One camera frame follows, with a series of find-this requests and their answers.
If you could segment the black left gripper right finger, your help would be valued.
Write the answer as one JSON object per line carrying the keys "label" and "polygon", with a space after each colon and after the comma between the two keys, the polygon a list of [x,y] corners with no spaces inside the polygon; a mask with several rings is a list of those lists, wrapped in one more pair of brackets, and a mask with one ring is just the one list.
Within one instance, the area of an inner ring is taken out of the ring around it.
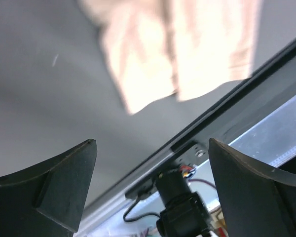
{"label": "black left gripper right finger", "polygon": [[296,237],[296,174],[214,138],[209,161],[231,237]]}

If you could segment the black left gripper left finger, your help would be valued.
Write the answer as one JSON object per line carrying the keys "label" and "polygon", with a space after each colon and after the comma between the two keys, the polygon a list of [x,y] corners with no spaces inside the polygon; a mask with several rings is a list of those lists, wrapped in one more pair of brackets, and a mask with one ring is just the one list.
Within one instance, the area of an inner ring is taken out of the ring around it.
{"label": "black left gripper left finger", "polygon": [[0,177],[0,237],[72,237],[79,229],[97,157],[88,139]]}

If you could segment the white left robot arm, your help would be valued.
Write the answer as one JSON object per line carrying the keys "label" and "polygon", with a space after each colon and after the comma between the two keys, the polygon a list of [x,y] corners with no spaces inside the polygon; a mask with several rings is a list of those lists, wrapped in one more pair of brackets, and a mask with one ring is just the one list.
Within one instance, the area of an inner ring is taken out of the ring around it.
{"label": "white left robot arm", "polygon": [[[0,177],[0,237],[71,237],[78,231],[97,155],[86,140],[68,151]],[[296,237],[296,174],[246,156],[215,139],[209,160],[231,237]],[[164,237],[204,237],[211,218],[178,169],[155,185],[165,205]]]}

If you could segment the beige t shirt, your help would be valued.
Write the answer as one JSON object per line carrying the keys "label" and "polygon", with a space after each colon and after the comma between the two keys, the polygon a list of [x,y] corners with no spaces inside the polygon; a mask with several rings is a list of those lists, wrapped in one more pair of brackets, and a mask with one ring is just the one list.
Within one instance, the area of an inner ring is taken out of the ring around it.
{"label": "beige t shirt", "polygon": [[80,0],[126,111],[203,96],[252,72],[260,0]]}

